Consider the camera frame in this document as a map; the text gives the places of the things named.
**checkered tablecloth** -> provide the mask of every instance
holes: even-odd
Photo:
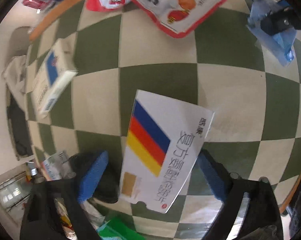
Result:
[[[64,149],[69,155],[107,150],[119,172],[141,89],[215,111],[203,147],[243,178],[268,177],[281,204],[301,171],[301,31],[297,59],[282,67],[245,26],[250,0],[228,0],[183,39],[167,36],[133,4],[111,13],[84,4],[66,11],[29,48],[26,117],[36,158]],[[50,114],[38,119],[32,81],[57,38],[69,40],[79,72]],[[197,165],[166,214],[143,203],[93,202],[147,239],[201,238],[221,206]]]

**checkered surface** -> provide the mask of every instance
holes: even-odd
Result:
[[[250,6],[250,0],[228,0],[183,39],[164,34],[133,4],[111,13],[88,11],[84,1],[73,6],[28,52],[26,117],[36,158],[64,149],[69,155],[107,150],[119,172],[142,89],[215,111],[203,147],[243,178],[268,177],[281,204],[301,171],[301,32],[297,59],[281,67],[245,27]],[[79,72],[38,119],[32,81],[57,38],[71,43]],[[166,214],[143,203],[93,203],[147,239],[200,239],[221,206],[197,164]]]

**yellow stripe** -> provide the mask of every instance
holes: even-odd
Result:
[[[129,131],[126,143],[132,149],[132,151],[139,157],[139,159],[145,164],[145,166],[156,177],[158,177],[161,166],[158,165],[158,163],[155,161],[155,159],[150,155],[150,153],[138,141],[136,136],[131,131]]]

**box with blue rectangle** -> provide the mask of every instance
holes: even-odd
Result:
[[[70,45],[58,39],[48,52],[33,81],[33,106],[39,118],[52,109],[77,70],[72,61]]]

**barcode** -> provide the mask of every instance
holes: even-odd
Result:
[[[51,105],[55,102],[55,98],[52,98],[49,100],[49,103],[47,104],[45,111],[49,110]]]

